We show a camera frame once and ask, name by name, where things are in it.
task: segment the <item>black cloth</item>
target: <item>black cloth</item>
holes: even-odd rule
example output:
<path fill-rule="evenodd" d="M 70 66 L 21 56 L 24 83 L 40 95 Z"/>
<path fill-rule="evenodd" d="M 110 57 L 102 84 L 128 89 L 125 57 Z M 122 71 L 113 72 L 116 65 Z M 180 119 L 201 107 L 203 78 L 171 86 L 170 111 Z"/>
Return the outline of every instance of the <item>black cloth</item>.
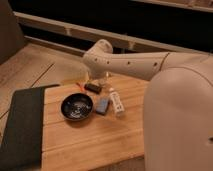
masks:
<path fill-rule="evenodd" d="M 45 87 L 13 94 L 0 147 L 0 171 L 41 163 Z"/>

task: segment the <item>wood grain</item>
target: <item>wood grain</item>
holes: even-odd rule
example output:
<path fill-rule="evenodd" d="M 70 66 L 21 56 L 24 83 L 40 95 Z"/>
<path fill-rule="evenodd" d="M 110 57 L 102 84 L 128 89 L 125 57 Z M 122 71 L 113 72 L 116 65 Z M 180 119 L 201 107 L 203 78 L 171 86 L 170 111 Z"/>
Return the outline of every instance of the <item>wood grain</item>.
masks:
<path fill-rule="evenodd" d="M 142 130 L 93 139 L 42 155 L 43 171 L 92 170 L 144 154 Z"/>
<path fill-rule="evenodd" d="M 88 95 L 96 104 L 114 87 L 125 107 L 123 117 L 115 116 L 111 104 L 106 116 L 92 112 L 81 122 L 65 120 L 60 111 L 63 99 L 79 92 L 78 86 L 46 89 L 42 170 L 90 170 L 142 156 L 142 105 L 147 85 L 143 80 L 113 75 L 100 95 Z"/>

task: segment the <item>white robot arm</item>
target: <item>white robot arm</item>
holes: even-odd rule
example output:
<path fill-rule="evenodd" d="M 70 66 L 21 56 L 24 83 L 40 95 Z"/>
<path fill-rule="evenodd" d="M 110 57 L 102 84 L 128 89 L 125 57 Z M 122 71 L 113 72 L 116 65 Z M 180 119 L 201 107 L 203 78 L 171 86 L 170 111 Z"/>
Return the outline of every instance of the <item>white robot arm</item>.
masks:
<path fill-rule="evenodd" d="M 112 45 L 106 40 L 99 40 L 83 57 L 89 67 L 90 76 L 101 78 L 105 71 L 112 71 L 144 80 L 151 78 L 159 71 L 177 66 L 187 61 L 202 60 L 206 55 L 196 53 L 130 53 L 112 54 Z"/>
<path fill-rule="evenodd" d="M 113 71 L 151 80 L 143 106 L 146 171 L 213 170 L 213 58 L 160 52 L 112 54 L 98 41 L 83 60 L 93 78 Z"/>

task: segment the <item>black bowl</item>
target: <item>black bowl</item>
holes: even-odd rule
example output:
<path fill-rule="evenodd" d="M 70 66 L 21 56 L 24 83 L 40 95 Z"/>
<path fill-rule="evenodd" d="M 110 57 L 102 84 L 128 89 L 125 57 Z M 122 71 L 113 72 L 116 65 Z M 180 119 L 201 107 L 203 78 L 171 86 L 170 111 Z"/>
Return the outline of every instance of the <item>black bowl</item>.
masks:
<path fill-rule="evenodd" d="M 83 93 L 68 96 L 61 104 L 61 112 L 66 119 L 79 121 L 87 118 L 93 108 L 92 99 Z"/>

